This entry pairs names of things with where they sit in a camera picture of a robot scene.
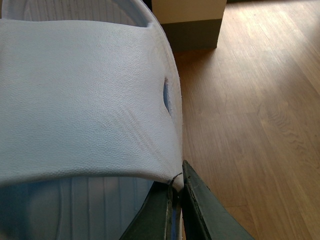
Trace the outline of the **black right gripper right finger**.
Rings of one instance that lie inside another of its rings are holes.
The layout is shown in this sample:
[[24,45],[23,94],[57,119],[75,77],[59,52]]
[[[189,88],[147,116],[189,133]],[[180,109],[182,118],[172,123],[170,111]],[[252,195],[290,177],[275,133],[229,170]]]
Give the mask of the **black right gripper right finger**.
[[192,166],[183,161],[182,218],[187,240],[252,240]]

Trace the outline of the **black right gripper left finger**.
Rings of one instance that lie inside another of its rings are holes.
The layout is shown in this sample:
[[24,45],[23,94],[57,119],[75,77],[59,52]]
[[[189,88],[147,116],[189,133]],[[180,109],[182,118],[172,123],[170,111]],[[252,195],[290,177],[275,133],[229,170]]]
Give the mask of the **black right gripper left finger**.
[[142,207],[124,231],[121,240],[179,240],[181,238],[181,196],[168,183],[154,182]]

